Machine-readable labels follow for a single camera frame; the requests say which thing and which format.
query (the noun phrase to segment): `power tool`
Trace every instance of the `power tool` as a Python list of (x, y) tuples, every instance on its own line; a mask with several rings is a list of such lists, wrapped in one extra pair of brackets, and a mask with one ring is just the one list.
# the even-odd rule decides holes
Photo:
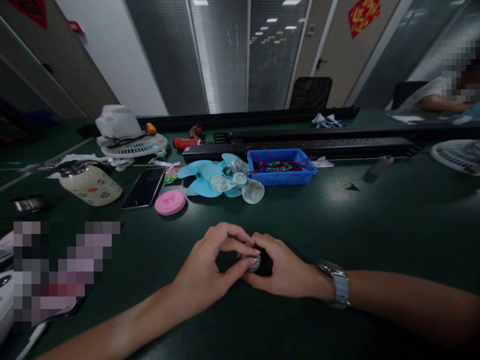
[(188, 138), (177, 137), (173, 140), (173, 146), (175, 149), (183, 151), (187, 146), (206, 144), (206, 142), (200, 138), (203, 131), (201, 125), (195, 124), (188, 132)]

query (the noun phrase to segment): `candy wrapper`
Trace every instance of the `candy wrapper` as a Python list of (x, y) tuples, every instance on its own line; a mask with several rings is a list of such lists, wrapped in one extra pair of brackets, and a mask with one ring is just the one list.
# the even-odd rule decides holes
[(165, 171), (165, 178), (163, 179), (163, 185), (168, 185), (173, 183), (179, 178), (179, 171), (183, 166), (169, 167)]

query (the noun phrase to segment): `black chair back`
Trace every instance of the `black chair back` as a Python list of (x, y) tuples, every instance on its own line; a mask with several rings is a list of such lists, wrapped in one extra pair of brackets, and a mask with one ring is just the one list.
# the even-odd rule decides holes
[(330, 77), (299, 77), (293, 85), (290, 109), (325, 109), (332, 90)]
[(414, 92), (425, 84), (428, 84), (428, 81), (399, 82), (393, 90), (393, 104), (391, 108), (398, 109), (410, 95), (413, 95)]

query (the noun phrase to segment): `pink round container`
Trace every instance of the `pink round container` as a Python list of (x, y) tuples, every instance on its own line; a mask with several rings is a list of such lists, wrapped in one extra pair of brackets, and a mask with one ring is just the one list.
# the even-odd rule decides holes
[(170, 190), (158, 197), (155, 201), (155, 210), (160, 215), (168, 216), (178, 213), (183, 209), (187, 199), (183, 192)]

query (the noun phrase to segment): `jar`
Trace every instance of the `jar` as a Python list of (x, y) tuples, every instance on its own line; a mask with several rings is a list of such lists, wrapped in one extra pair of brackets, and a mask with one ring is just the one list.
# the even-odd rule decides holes
[(72, 160), (56, 168), (63, 188), (87, 204), (95, 207), (107, 205), (122, 195), (122, 188), (92, 163)]

